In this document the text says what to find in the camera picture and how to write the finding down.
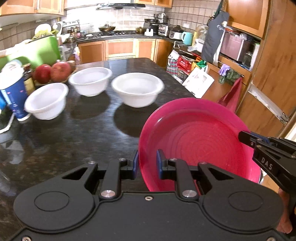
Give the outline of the person right hand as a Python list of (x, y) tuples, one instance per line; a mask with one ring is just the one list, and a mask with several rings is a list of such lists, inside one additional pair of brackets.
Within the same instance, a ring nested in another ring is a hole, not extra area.
[(292, 231), (292, 224), (289, 218), (289, 211), (288, 211), (288, 204), (290, 200), (290, 196), (288, 193), (284, 192), (283, 190), (278, 190), (278, 195), (281, 197), (283, 201), (283, 215), (280, 219), (280, 222), (277, 226), (277, 230), (282, 233), (290, 233)]

